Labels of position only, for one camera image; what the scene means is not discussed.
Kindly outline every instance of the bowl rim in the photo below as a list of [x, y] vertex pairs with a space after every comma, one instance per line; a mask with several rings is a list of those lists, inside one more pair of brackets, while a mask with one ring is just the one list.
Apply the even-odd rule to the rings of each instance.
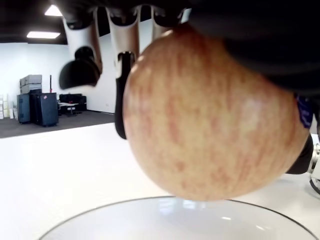
[[[45, 237], [47, 237], [51, 232], [53, 232], [54, 230], [56, 230], [57, 228], [59, 228], [60, 226], [62, 226], [63, 224], [67, 223], [67, 222], [70, 222], [80, 216], [83, 216], [83, 215], [86, 215], [88, 213], [91, 213], [91, 212], [94, 212], [94, 211], [97, 211], [97, 210], [100, 210], [100, 209], [103, 209], [103, 208], [108, 208], [108, 207], [111, 207], [111, 206], [114, 206], [114, 205], [120, 205], [120, 204], [125, 204], [125, 203], [129, 203], [129, 202], [136, 202], [136, 201], [141, 201], [141, 200], [152, 200], [152, 199], [168, 199], [168, 198], [176, 198], [176, 199], [182, 199], [182, 198], [179, 198], [179, 197], [176, 197], [176, 196], [151, 196], [151, 197], [141, 197], [141, 198], [134, 198], [134, 199], [129, 199], [129, 200], [124, 200], [124, 201], [117, 201], [117, 202], [113, 202], [113, 203], [110, 203], [110, 204], [106, 204], [106, 205], [102, 205], [102, 206], [98, 206], [96, 208], [93, 208], [93, 209], [90, 209], [90, 210], [87, 210], [87, 211], [84, 211], [84, 212], [81, 212], [77, 215], [74, 215], [60, 223], [58, 223], [57, 225], [55, 225], [54, 227], [52, 227], [50, 230], [46, 231], [40, 238], [39, 240], [44, 240]], [[258, 207], [258, 208], [261, 208], [261, 209], [265, 209], [265, 210], [268, 210], [268, 211], [271, 211], [273, 213], [276, 213], [288, 220], [290, 220], [291, 222], [297, 224], [299, 227], [303, 228], [304, 230], [306, 230], [311, 236], [314, 237], [315, 240], [319, 240], [319, 238], [311, 231], [309, 230], [307, 227], [305, 227], [304, 225], [302, 225], [300, 222], [292, 219], [291, 217], [281, 213], [281, 212], [278, 212], [278, 211], [275, 211], [275, 210], [272, 210], [270, 208], [267, 208], [267, 207], [264, 207], [264, 206], [260, 206], [260, 205], [257, 205], [257, 204], [253, 204], [253, 203], [250, 203], [250, 202], [245, 202], [245, 201], [239, 201], [239, 200], [234, 200], [234, 199], [226, 199], [226, 200], [222, 200], [222, 201], [228, 201], [228, 202], [235, 202], [235, 203], [239, 203], [239, 204], [246, 204], [246, 205], [251, 205], [251, 206], [254, 206], [254, 207]]]

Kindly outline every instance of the white table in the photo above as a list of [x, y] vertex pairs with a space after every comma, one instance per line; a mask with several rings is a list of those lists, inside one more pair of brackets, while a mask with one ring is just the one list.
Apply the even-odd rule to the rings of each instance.
[[67, 110], [70, 111], [71, 115], [74, 115], [74, 110], [76, 110], [76, 105], [79, 103], [67, 103], [67, 102], [58, 102], [60, 107], [67, 107]]
[[[63, 139], [78, 150], [60, 152]], [[35, 240], [87, 210], [168, 195], [141, 171], [112, 123], [0, 139], [0, 153], [0, 239]], [[237, 200], [283, 213], [320, 238], [320, 197], [307, 174], [283, 175]]]

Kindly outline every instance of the ceiling light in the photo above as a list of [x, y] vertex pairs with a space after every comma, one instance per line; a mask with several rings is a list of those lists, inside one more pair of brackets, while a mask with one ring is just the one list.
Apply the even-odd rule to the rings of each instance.
[[31, 31], [26, 36], [30, 39], [55, 39], [60, 35], [59, 32], [49, 32], [49, 31]]
[[61, 12], [56, 5], [51, 5], [44, 15], [62, 17]]

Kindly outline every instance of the stacked boxes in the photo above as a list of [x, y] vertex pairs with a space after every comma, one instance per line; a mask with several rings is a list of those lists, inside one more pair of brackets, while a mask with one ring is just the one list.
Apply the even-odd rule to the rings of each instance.
[[2, 108], [3, 108], [3, 117], [4, 117], [4, 118], [9, 118], [9, 117], [10, 117], [10, 112], [9, 112], [8, 95], [7, 95], [7, 94], [4, 94], [4, 95], [2, 96], [2, 99], [3, 99], [3, 105], [2, 105]]
[[28, 75], [20, 79], [20, 93], [28, 94], [30, 90], [42, 89], [42, 75]]
[[14, 119], [15, 116], [14, 116], [14, 109], [13, 108], [9, 108], [9, 117], [10, 119]]
[[0, 120], [4, 119], [4, 96], [0, 95]]
[[15, 118], [15, 120], [18, 120], [18, 109], [16, 107], [13, 109], [13, 117]]

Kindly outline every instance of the blue sticker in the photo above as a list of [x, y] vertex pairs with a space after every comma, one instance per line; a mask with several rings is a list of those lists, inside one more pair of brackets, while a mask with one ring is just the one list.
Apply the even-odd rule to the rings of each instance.
[[297, 106], [299, 109], [300, 121], [306, 129], [309, 129], [312, 124], [314, 112], [309, 100], [304, 96], [295, 96]]

